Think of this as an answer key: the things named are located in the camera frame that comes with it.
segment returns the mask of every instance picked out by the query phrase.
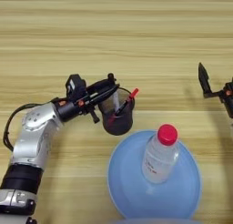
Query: black cup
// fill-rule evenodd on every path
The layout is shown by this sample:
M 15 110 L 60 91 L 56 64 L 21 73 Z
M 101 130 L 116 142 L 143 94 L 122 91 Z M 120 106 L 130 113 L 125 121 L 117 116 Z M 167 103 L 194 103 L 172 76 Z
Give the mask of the black cup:
M 119 105 L 121 106 L 131 94 L 124 88 L 117 90 Z M 115 116 L 115 105 L 113 96 L 98 105 L 103 117 L 103 126 L 109 134 L 119 136 L 125 134 L 133 125 L 133 109 L 135 107 L 135 99 L 133 98 L 123 111 Z

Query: plastic bottle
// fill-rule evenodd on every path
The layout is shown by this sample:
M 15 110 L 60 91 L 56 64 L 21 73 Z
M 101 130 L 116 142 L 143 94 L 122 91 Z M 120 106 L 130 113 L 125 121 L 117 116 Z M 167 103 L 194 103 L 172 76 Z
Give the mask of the plastic bottle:
M 146 145 L 142 170 L 147 180 L 162 183 L 169 177 L 178 159 L 177 130 L 171 125 L 159 128 Z

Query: red bottle cap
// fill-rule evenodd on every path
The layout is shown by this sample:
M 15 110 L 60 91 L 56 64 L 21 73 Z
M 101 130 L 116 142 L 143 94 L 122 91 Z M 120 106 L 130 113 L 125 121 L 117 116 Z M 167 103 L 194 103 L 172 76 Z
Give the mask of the red bottle cap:
M 172 146 L 177 141 L 177 137 L 177 130 L 171 125 L 163 125 L 157 132 L 158 140 L 167 147 Z

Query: wooden table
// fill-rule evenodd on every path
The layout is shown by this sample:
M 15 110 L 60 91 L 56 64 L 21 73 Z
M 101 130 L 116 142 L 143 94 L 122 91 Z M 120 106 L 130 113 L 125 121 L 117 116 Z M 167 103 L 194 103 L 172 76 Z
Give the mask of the wooden table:
M 91 84 L 113 72 L 122 87 L 140 88 L 130 133 L 174 124 L 197 159 L 203 196 L 194 219 L 233 223 L 230 122 L 198 83 L 199 61 L 213 90 L 230 81 L 232 15 L 233 0 L 0 0 L 0 134 L 16 107 L 62 97 L 70 74 Z M 23 114 L 12 125 L 13 141 Z M 108 135 L 90 116 L 66 124 L 40 187 L 40 223 L 122 219 L 108 196 L 106 168 L 126 136 Z M 2 145 L 1 176 L 9 157 Z

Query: robotic arm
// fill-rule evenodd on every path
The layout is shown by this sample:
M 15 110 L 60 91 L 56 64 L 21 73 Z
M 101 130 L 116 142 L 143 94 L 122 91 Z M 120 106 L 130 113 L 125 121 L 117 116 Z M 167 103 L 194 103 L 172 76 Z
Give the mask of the robotic arm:
M 231 82 L 227 82 L 222 90 L 212 92 L 208 83 L 208 72 L 201 63 L 199 63 L 198 67 L 198 78 L 203 89 L 204 98 L 219 97 L 220 101 L 224 103 L 229 117 L 233 118 L 233 79 Z
M 91 114 L 99 121 L 95 105 L 109 98 L 119 88 L 113 74 L 107 79 L 86 87 L 79 75 L 71 75 L 66 82 L 66 97 L 55 98 L 43 105 L 29 104 L 18 110 L 34 107 L 22 121 L 22 131 L 13 147 L 8 138 L 10 117 L 4 134 L 5 145 L 13 151 L 8 170 L 0 187 L 0 223 L 36 224 L 34 214 L 37 191 L 50 151 L 51 140 L 65 122 Z

